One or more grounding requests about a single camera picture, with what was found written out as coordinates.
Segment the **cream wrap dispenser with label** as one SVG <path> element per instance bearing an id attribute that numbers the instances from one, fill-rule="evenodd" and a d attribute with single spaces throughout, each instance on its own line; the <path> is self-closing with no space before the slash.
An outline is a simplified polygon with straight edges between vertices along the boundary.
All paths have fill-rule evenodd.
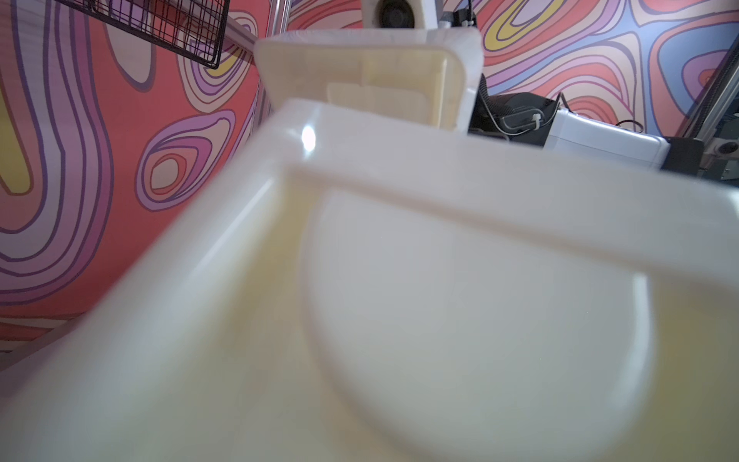
<path id="1" fill-rule="evenodd" d="M 477 31 L 261 40 L 277 112 L 12 398 L 5 461 L 734 461 L 738 192 L 285 99 Z M 446 66 L 428 69 L 441 54 Z"/>

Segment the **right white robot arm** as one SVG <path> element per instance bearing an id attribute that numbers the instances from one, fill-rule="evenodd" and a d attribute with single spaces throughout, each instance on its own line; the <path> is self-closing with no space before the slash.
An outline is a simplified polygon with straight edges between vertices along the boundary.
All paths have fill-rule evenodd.
<path id="1" fill-rule="evenodd" d="M 554 99 L 531 92 L 492 95 L 481 77 L 469 133 L 639 169 L 698 174 L 703 141 L 649 135 L 639 121 L 626 123 L 630 130 L 579 115 L 562 92 Z"/>

